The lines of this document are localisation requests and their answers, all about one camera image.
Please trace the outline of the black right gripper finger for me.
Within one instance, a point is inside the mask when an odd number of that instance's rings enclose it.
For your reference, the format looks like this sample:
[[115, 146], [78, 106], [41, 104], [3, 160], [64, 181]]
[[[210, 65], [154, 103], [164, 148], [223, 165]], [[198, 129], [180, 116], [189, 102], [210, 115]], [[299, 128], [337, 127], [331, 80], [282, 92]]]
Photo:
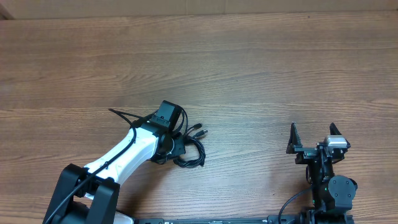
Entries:
[[[341, 135], [340, 131], [338, 130], [338, 128], [336, 127], [336, 125], [334, 123], [330, 124], [330, 134], [331, 135]], [[346, 143], [347, 143], [347, 148], [351, 147], [351, 144], [349, 143], [349, 141], [346, 139]]]
[[297, 131], [296, 124], [293, 122], [290, 126], [290, 137], [287, 145], [287, 154], [296, 154], [302, 150], [302, 143]]

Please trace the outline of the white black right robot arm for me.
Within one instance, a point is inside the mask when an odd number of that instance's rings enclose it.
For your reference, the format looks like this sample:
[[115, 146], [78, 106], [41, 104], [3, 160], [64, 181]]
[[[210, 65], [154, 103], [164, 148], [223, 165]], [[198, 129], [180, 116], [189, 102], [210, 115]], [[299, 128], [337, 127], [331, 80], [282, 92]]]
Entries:
[[[281, 207], [277, 221], [279, 223], [353, 223], [353, 217], [347, 211], [353, 207], [353, 199], [358, 184], [351, 178], [336, 175], [333, 165], [345, 158], [351, 144], [340, 133], [334, 123], [330, 124], [330, 134], [315, 147], [303, 147], [295, 123], [290, 127], [290, 138], [286, 153], [295, 154], [295, 163], [306, 166], [306, 180], [310, 184], [292, 196]], [[297, 197], [310, 192], [311, 207], [303, 208], [296, 216], [282, 216], [286, 206]]]

